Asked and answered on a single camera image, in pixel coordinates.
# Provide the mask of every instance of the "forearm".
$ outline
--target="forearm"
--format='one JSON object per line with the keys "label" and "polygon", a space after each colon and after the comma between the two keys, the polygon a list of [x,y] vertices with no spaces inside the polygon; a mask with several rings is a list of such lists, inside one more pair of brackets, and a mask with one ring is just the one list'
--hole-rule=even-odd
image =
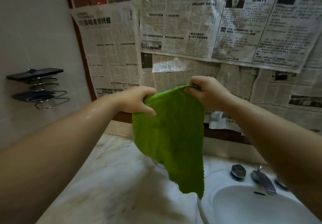
{"label": "forearm", "polygon": [[241,99],[228,113],[296,197],[322,218],[322,137]]}
{"label": "forearm", "polygon": [[0,210],[21,211],[38,204],[46,209],[117,112],[114,95],[108,95],[2,150]]}

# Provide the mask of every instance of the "sink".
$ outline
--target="sink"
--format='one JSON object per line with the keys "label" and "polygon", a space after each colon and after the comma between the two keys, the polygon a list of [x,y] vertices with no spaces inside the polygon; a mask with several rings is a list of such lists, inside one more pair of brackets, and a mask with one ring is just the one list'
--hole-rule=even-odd
{"label": "sink", "polygon": [[[247,169],[244,181],[235,181],[230,170],[205,179],[198,209],[205,224],[322,224],[292,193],[275,186],[270,196],[253,182]],[[274,177],[267,174],[273,182]]]}

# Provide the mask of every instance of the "green towel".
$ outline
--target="green towel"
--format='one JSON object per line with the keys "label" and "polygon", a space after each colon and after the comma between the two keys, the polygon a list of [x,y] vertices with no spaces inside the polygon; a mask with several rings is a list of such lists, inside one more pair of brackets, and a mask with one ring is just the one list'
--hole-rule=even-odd
{"label": "green towel", "polygon": [[204,191],[203,105],[181,86],[144,99],[156,116],[132,116],[134,143],[138,149],[167,169],[169,179],[182,193]]}

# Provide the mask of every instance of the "white marble counter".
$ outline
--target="white marble counter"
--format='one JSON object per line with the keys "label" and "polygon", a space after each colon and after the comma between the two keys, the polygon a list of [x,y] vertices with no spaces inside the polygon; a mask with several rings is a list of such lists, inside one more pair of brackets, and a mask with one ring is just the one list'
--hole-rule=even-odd
{"label": "white marble counter", "polygon": [[[205,176],[233,163],[206,156]],[[167,172],[144,156],[132,140],[103,134],[37,224],[201,224],[196,200],[195,193],[182,194]]]}

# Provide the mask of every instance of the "faucet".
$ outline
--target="faucet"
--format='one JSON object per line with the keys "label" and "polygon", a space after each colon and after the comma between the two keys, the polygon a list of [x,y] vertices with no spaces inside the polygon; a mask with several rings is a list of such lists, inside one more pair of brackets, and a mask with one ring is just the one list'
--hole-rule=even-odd
{"label": "faucet", "polygon": [[256,183],[259,183],[263,186],[265,189],[265,192],[268,195],[275,195],[276,194],[276,189],[272,183],[272,181],[266,176],[264,173],[261,172],[262,165],[258,168],[258,170],[253,170],[251,173],[251,177],[253,181]]}

